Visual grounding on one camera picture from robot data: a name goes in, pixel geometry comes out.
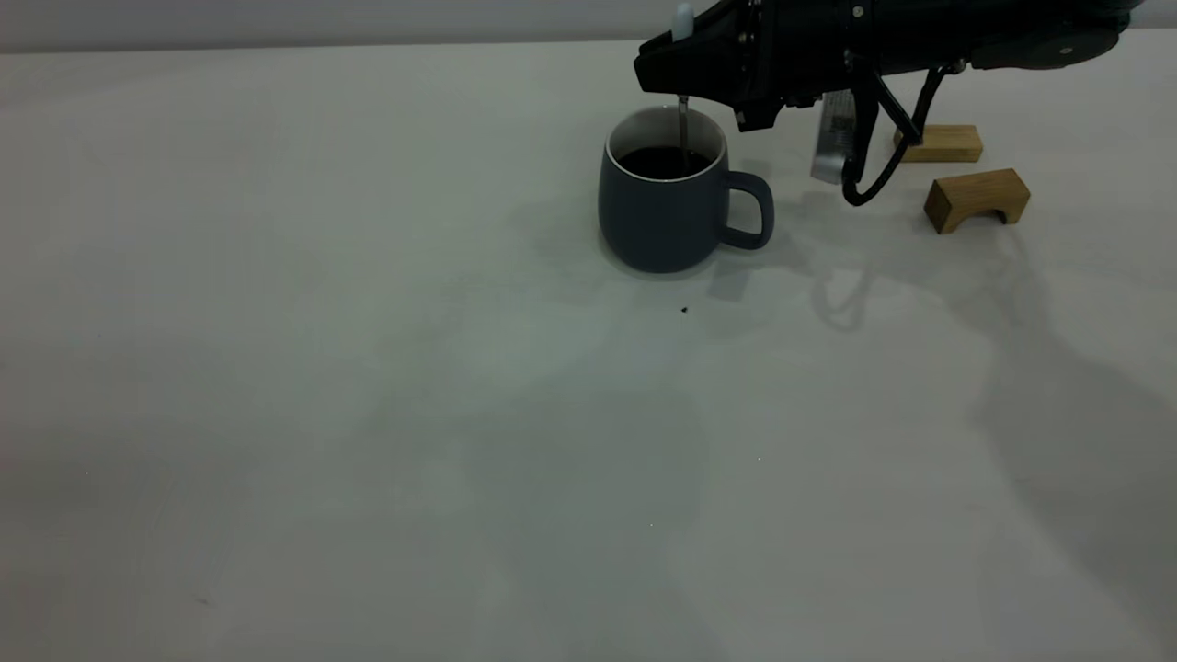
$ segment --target mug handle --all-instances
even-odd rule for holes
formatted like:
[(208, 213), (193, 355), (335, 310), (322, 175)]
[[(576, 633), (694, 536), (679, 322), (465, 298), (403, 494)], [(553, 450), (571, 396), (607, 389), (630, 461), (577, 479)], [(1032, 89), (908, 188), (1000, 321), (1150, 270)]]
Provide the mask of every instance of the mug handle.
[(769, 239), (772, 239), (772, 230), (777, 225), (776, 207), (772, 204), (772, 188), (769, 188), (767, 181), (746, 172), (729, 172), (727, 187), (750, 193), (760, 204), (760, 232), (753, 234), (725, 225), (719, 240), (729, 246), (736, 246), (746, 251), (763, 249), (769, 243)]

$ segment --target wooden arch block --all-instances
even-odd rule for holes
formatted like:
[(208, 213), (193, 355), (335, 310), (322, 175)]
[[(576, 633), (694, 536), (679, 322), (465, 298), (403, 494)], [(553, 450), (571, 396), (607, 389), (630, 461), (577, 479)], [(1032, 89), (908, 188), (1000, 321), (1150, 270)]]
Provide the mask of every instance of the wooden arch block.
[(966, 218), (991, 211), (1013, 225), (1029, 201), (1030, 190), (1013, 168), (1006, 168), (937, 179), (924, 211), (937, 232), (951, 234)]

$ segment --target wooden piece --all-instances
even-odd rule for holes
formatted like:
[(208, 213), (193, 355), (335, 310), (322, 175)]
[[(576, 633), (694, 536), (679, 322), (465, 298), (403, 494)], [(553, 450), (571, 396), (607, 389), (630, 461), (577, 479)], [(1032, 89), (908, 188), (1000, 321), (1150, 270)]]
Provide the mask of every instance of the wooden piece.
[[(903, 134), (895, 132), (898, 147)], [(903, 163), (965, 163), (980, 160), (985, 146), (980, 143), (977, 127), (969, 125), (933, 124), (924, 127), (924, 144), (907, 147)]]
[(1013, 168), (1006, 168), (937, 179), (924, 211), (937, 232), (951, 234), (966, 218), (990, 211), (996, 211), (1002, 223), (1013, 225), (1022, 220), (1029, 201), (1025, 183)]

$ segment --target metal plate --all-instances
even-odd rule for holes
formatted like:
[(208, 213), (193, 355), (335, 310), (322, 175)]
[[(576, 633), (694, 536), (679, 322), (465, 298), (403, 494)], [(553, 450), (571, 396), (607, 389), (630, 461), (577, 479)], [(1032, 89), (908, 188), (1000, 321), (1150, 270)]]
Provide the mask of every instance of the metal plate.
[(855, 93), (831, 92), (822, 101), (822, 124), (810, 176), (827, 184), (842, 185), (842, 170), (855, 148)]

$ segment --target white cap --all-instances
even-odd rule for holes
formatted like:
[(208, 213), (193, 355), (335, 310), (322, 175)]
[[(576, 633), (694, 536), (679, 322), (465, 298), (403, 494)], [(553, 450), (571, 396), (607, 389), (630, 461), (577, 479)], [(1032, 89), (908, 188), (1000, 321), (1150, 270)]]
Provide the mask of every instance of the white cap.
[(683, 2), (674, 12), (674, 22), (671, 24), (670, 34), (674, 41), (681, 41), (694, 34), (694, 9)]

